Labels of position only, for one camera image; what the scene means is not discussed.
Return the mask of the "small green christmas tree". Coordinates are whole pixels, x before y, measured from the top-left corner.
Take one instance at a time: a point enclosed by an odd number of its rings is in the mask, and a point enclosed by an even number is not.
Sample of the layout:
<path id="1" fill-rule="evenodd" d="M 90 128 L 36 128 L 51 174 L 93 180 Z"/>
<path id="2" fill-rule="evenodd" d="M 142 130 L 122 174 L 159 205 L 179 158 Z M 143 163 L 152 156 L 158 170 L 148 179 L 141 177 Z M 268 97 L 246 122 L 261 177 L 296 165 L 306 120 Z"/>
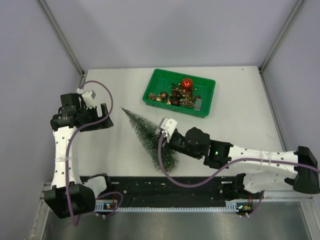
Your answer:
<path id="1" fill-rule="evenodd" d="M 137 139 L 151 158 L 154 167 L 160 171 L 161 167 L 158 160 L 158 144 L 160 135 L 156 134 L 158 125 L 131 110 L 123 107 L 121 109 L 128 117 L 129 123 L 134 130 Z M 162 146 L 161 157 L 163 167 L 168 173 L 172 172 L 178 166 L 179 158 L 175 151 Z"/>

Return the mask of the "brown ribbon bow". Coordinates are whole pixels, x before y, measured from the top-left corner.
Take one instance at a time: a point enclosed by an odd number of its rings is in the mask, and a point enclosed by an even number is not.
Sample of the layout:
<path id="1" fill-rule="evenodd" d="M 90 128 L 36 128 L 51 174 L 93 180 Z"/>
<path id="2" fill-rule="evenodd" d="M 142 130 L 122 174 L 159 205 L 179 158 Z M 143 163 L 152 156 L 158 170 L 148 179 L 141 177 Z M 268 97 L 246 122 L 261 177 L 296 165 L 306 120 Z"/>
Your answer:
<path id="1" fill-rule="evenodd" d="M 170 104 L 180 106 L 180 99 L 193 99 L 195 103 L 196 99 L 201 99 L 201 96 L 194 95 L 193 89 L 183 89 L 181 87 L 173 86 L 171 94 L 169 95 Z"/>

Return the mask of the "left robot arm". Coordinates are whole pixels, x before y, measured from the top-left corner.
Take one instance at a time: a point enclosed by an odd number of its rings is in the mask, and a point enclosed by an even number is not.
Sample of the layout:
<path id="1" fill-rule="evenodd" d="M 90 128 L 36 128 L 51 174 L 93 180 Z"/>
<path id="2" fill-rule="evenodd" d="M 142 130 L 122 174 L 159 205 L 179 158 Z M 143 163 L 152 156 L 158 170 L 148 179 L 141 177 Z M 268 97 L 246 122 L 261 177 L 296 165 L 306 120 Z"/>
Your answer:
<path id="1" fill-rule="evenodd" d="M 60 219 L 92 212 L 98 196 L 109 198 L 114 191 L 106 173 L 80 178 L 78 145 L 81 132 L 113 127 L 107 105 L 95 102 L 93 90 L 63 94 L 62 106 L 50 125 L 55 140 L 54 175 L 44 201 Z"/>

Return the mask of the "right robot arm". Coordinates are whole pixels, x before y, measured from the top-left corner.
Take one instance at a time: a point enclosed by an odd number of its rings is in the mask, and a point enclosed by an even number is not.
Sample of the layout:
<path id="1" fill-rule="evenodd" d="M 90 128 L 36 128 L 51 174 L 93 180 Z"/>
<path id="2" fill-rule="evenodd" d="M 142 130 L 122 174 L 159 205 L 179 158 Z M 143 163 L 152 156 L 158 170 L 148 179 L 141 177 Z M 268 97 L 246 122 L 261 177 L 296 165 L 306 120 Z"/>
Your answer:
<path id="1" fill-rule="evenodd" d="M 177 129 L 161 132 L 162 144 L 170 150 L 195 159 L 215 169 L 235 171 L 232 191 L 239 198 L 250 193 L 281 190 L 286 186 L 298 193 L 320 192 L 318 161 L 308 147 L 294 151 L 262 151 L 240 147 L 229 142 L 211 140 L 210 135 L 193 127 L 185 135 Z"/>

